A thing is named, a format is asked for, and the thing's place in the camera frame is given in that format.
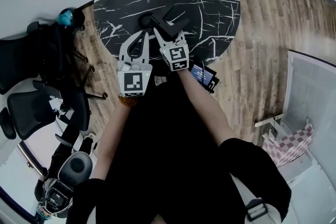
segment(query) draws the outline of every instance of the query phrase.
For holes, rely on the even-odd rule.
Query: brown bracelet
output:
[[[123,97],[118,96],[120,103],[125,106],[133,107],[138,103],[138,97]]]

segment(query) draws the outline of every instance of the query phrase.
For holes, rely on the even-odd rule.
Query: checkered bag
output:
[[[263,150],[268,153],[276,166],[280,167],[302,156],[309,147],[313,135],[314,129],[308,120],[302,130],[297,130],[279,140],[270,130],[268,135],[263,135],[265,138]]]

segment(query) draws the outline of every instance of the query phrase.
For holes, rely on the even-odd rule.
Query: forearm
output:
[[[204,121],[216,144],[220,146],[225,140],[236,137],[221,106],[193,75],[187,69],[178,71],[178,75],[191,104]]]
[[[119,103],[111,115],[99,142],[97,164],[92,178],[106,178],[130,111],[130,107]]]

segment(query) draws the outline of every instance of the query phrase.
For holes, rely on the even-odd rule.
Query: black buckle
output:
[[[255,209],[259,205],[263,205],[263,206],[258,211],[250,212],[251,210]],[[262,216],[264,216],[268,213],[268,209],[267,209],[267,207],[264,203],[264,200],[262,200],[262,199],[254,199],[254,200],[250,201],[249,204],[246,206],[246,210],[247,210],[246,215],[247,215],[247,218],[250,222],[253,222],[256,219],[261,218]],[[258,213],[261,210],[262,210],[262,212],[260,212],[256,216],[254,216],[254,217],[251,216],[252,214]]]

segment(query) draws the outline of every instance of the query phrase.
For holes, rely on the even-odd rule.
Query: round table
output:
[[[98,34],[106,48],[118,58],[120,46],[141,30],[138,19],[147,12],[174,4],[166,20],[189,18],[184,35],[190,59],[197,57],[205,65],[216,60],[234,38],[240,19],[239,0],[95,0],[94,16]],[[150,35],[150,64],[155,75],[167,72],[153,32]],[[137,55],[137,46],[132,54]]]

